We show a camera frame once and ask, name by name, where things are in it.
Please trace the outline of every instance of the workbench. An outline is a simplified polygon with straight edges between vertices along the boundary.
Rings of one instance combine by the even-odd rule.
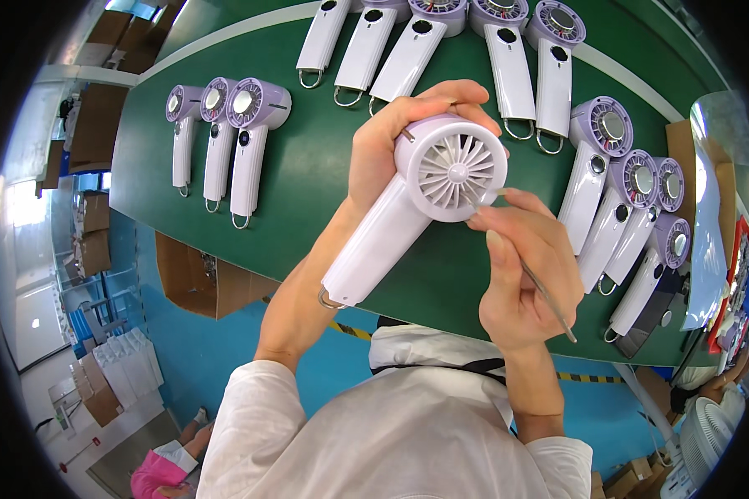
[[[252,30],[173,64],[171,61],[178,58],[178,49],[182,54],[184,45],[203,35],[298,3],[190,0],[162,48],[158,67],[153,66],[151,76],[142,75],[140,84],[128,94],[112,163],[112,208],[201,251],[278,280],[285,279],[309,252],[347,194],[352,135],[369,115],[365,102],[352,109],[335,105],[333,80],[359,14],[347,16],[317,89],[302,88],[295,70],[309,17]],[[534,4],[530,2],[531,12]],[[585,21],[587,44],[649,84],[680,115],[688,116],[699,96],[724,89],[718,73],[691,38],[653,1],[571,0],[568,4]],[[392,30],[381,65],[405,24]],[[534,84],[537,55],[526,42],[525,50]],[[204,207],[208,124],[198,122],[196,126],[190,196],[181,197],[171,185],[172,124],[164,118],[169,91],[177,84],[204,86],[216,76],[238,80],[257,77],[284,86],[293,100],[288,120],[269,133],[258,208],[249,228],[242,231],[231,224],[229,187],[218,213],[208,213]],[[469,26],[460,35],[441,41],[414,94],[437,82],[458,78],[474,79],[489,90],[492,98],[483,108],[500,121],[486,42]],[[653,156],[667,155],[664,126],[672,118],[667,120],[613,77],[574,58],[573,106],[599,95],[618,99],[629,112],[635,131],[634,148],[645,149]],[[501,139],[510,151],[506,185],[535,193],[557,213],[569,181],[574,147],[566,141],[558,155],[549,156],[534,141],[513,141],[506,134]],[[478,304],[488,282],[484,235],[464,224],[433,222],[360,308],[487,339],[479,324]],[[572,344],[560,335],[549,340],[549,350],[627,362],[615,346],[604,343],[602,335],[630,282],[626,279],[624,286],[608,297],[595,291],[587,294],[573,328],[579,343]],[[675,298],[671,310],[674,319],[654,331],[632,363],[679,364],[683,356],[680,345],[686,335],[679,331],[685,315],[681,296]],[[692,365],[714,363],[715,359],[703,352],[692,360]]]

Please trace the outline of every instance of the lavender handheld fan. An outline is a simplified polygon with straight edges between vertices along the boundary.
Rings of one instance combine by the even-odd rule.
[[[533,83],[521,43],[519,25],[529,13],[526,0],[474,0],[469,7],[469,25],[486,39],[497,106],[505,131],[511,137],[526,141],[535,130]],[[510,120],[527,121],[529,134],[518,136],[510,130]]]
[[[314,89],[322,81],[322,74],[330,64],[330,56],[341,33],[341,26],[350,11],[351,0],[325,0],[316,10],[314,20],[310,22],[308,34],[305,35],[303,49],[297,58],[297,70],[300,85]],[[316,82],[306,85],[303,73],[317,73]]]
[[[656,157],[655,168],[657,169],[658,198],[655,204],[644,210],[633,211],[629,215],[627,228],[621,235],[616,251],[611,255],[605,266],[605,274],[613,281],[613,287],[610,291],[602,290],[602,279],[599,278],[597,289],[599,293],[607,296],[616,289],[616,285],[621,285],[625,277],[632,268],[632,264],[638,258],[644,243],[649,237],[657,222],[660,210],[673,212],[682,205],[682,192],[684,190],[685,179],[682,175],[680,165],[668,157]]]
[[[237,80],[216,77],[205,87],[200,99],[200,116],[211,123],[203,182],[205,209],[209,213],[215,213],[220,209],[220,203],[228,189],[230,152],[236,138],[236,129],[228,123],[225,107],[228,104],[228,94],[236,83]],[[216,207],[212,210],[208,207],[209,201],[216,202]]]
[[[177,187],[183,197],[188,196],[191,183],[191,145],[194,144],[194,122],[201,119],[198,104],[202,93],[201,87],[177,85],[167,98],[167,121],[175,123],[172,187]]]
[[[535,91],[535,140],[541,151],[558,154],[569,136],[572,105],[572,49],[585,40],[585,24],[569,6],[542,0],[525,29],[529,45],[538,51]],[[541,144],[541,132],[558,137],[558,149]]]
[[[345,108],[357,104],[363,93],[369,90],[391,28],[396,22],[405,22],[410,17],[408,0],[363,0],[363,5],[335,77],[333,101]],[[341,103],[339,92],[342,89],[357,91],[358,96],[352,102]]]
[[[597,212],[608,163],[632,148],[632,122],[618,101],[603,95],[574,108],[569,130],[577,155],[558,220],[566,227],[574,254],[580,254]]]
[[[285,88],[244,78],[230,91],[228,121],[239,128],[233,180],[230,186],[230,217],[233,226],[246,228],[258,207],[263,148],[269,130],[280,127],[291,112],[291,94]],[[244,225],[236,225],[236,215]]]
[[[431,220],[467,220],[472,205],[494,202],[507,177],[497,136],[453,114],[411,123],[394,146],[397,173],[322,278],[328,308],[363,301]]]
[[[616,249],[630,212],[645,210],[657,201],[657,169],[652,157],[633,149],[610,161],[605,193],[582,251],[577,257],[586,293],[596,285],[610,254]]]
[[[661,213],[647,240],[646,254],[638,274],[610,316],[610,328],[605,332],[606,342],[612,343],[619,336],[626,336],[655,291],[665,267],[679,268],[685,262],[690,246],[691,228],[688,222],[674,214]],[[611,330],[616,336],[608,339]]]
[[[466,0],[409,0],[414,15],[391,49],[369,91],[369,114],[375,99],[391,102],[410,95],[442,38],[466,27]]]

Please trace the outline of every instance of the black strap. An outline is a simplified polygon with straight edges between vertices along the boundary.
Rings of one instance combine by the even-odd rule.
[[[395,367],[397,369],[402,369],[405,367],[422,367],[422,366],[420,366],[419,364],[399,364],[396,366],[380,366],[371,370],[372,375],[374,376],[375,374],[379,374],[386,369],[391,369],[392,367]],[[484,358],[482,360],[474,360],[463,366],[424,366],[424,367],[446,367],[447,369],[455,369],[457,371],[466,371],[469,373],[481,374],[483,376],[487,376],[488,378],[497,380],[502,385],[505,384],[504,376],[498,376],[497,374],[488,372],[488,371],[493,371],[494,369],[499,369],[500,367],[505,367],[504,358]]]

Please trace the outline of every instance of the blue floor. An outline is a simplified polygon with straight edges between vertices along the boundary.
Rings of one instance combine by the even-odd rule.
[[[180,309],[164,297],[156,264],[155,232],[112,211],[110,293],[121,293],[120,316],[139,326],[156,346],[164,374],[164,404],[179,425],[200,405],[215,414],[230,373],[255,353],[266,304],[255,302],[219,321]],[[135,272],[127,272],[137,267]],[[358,309],[336,316],[340,324],[375,330],[377,317]],[[369,378],[369,343],[328,327],[300,362],[297,385],[310,417],[336,394]],[[616,376],[608,363],[554,356],[558,371]],[[654,450],[637,399],[624,384],[561,381],[565,430],[593,447],[593,469],[603,478],[635,457]],[[654,430],[658,446],[662,437]]]

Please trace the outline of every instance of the pink shirt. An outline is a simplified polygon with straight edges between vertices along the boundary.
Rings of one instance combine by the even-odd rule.
[[[164,499],[156,489],[161,485],[176,487],[183,483],[186,476],[187,473],[177,464],[150,450],[144,462],[133,472],[130,489],[135,499]]]

